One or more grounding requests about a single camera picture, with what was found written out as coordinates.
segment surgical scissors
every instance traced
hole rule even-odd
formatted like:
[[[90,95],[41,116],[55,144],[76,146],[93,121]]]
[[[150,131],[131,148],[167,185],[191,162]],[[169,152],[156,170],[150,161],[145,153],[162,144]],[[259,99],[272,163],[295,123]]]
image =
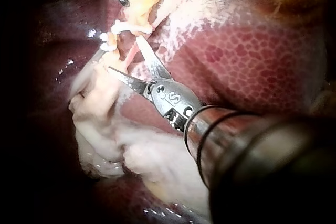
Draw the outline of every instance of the surgical scissors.
[[[202,107],[202,103],[191,89],[173,79],[144,37],[138,36],[136,43],[153,79],[143,81],[113,67],[109,67],[109,71],[150,101],[173,128],[184,132],[188,118]]]

